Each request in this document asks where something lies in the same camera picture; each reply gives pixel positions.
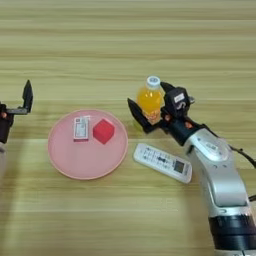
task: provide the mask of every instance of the remote control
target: remote control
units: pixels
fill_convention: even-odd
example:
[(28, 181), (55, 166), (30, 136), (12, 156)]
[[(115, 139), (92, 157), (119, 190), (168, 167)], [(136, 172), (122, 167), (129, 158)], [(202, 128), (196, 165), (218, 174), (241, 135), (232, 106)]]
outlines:
[(162, 150), (139, 143), (134, 152), (134, 160), (156, 171), (168, 175), (183, 183), (189, 183), (192, 177), (190, 162)]

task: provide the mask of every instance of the wood grain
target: wood grain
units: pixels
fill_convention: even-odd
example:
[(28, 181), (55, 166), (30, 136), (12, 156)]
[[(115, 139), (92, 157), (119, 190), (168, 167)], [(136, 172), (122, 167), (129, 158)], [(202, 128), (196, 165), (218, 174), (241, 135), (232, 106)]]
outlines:
[[(255, 1), (2, 0), (1, 100), (20, 104), (29, 78), (35, 105), (9, 139), (0, 255), (213, 255), (196, 175), (184, 186), (133, 162), (138, 142), (183, 154), (161, 131), (136, 131), (126, 98), (150, 74), (183, 85), (192, 118), (255, 155), (255, 31)], [(83, 108), (113, 113), (129, 135), (121, 166), (90, 182), (47, 155), (54, 123)], [(256, 193), (255, 171), (236, 162)]]

